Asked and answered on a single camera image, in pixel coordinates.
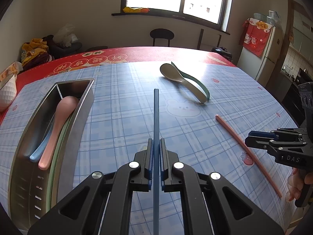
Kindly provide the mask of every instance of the screw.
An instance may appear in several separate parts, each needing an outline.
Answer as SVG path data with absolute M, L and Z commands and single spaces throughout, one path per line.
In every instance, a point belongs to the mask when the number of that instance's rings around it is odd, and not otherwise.
M 138 162 L 130 162 L 129 163 L 129 167 L 131 167 L 131 168 L 137 168 L 139 166 L 139 163 Z
M 211 178 L 214 179 L 214 180 L 218 180 L 221 178 L 221 175 L 217 172 L 212 172 L 211 173 Z
M 181 163 L 181 162 L 177 162 L 177 163 L 174 163 L 174 167 L 175 167 L 176 169 L 181 169 L 181 168 L 184 167 L 184 164 Z
M 100 172 L 96 171 L 91 176 L 93 179 L 99 179 L 102 177 L 102 174 Z

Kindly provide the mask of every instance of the human hand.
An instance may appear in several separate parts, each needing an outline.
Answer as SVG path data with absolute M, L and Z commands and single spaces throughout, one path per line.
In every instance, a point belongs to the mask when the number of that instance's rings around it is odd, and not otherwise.
M 299 169 L 292 168 L 292 175 L 288 177 L 288 189 L 289 195 L 286 194 L 286 200 L 289 202 L 293 199 L 299 199 L 301 195 L 301 190 L 303 185 L 305 184 L 313 184 L 313 172 L 306 174 L 304 181 L 300 176 Z

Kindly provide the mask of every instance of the white bowl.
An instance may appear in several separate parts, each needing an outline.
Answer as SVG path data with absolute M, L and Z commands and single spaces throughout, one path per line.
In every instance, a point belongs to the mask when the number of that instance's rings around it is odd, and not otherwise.
M 16 96 L 14 74 L 10 74 L 0 82 L 0 112 L 7 109 Z

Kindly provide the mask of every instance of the black stool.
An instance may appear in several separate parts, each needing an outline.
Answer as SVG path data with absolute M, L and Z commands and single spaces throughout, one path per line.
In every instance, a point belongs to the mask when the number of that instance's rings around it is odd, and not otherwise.
M 170 46 L 170 40 L 174 38 L 174 33 L 170 30 L 163 29 L 163 28 L 158 28 L 154 29 L 150 32 L 151 38 L 153 38 L 153 44 L 154 46 L 156 39 L 167 39 L 168 43 L 167 46 Z
M 102 50 L 102 49 L 108 49 L 108 46 L 97 46 L 97 47 L 88 48 L 85 52 L 97 51 L 97 50 Z

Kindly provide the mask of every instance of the stainless steel utensil holder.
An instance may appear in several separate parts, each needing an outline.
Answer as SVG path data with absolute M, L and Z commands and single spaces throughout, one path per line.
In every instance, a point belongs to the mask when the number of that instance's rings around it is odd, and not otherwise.
M 91 88 L 93 82 L 94 79 L 83 79 L 55 83 L 38 105 L 21 136 L 8 186 L 9 215 L 21 230 L 28 230 L 50 207 L 72 190 L 80 139 L 94 101 Z M 75 96 L 79 103 L 61 143 L 52 189 L 48 192 L 50 168 L 39 169 L 38 163 L 31 162 L 29 156 L 44 139 L 56 107 L 65 96 Z M 51 202 L 46 202 L 47 193 L 51 193 Z

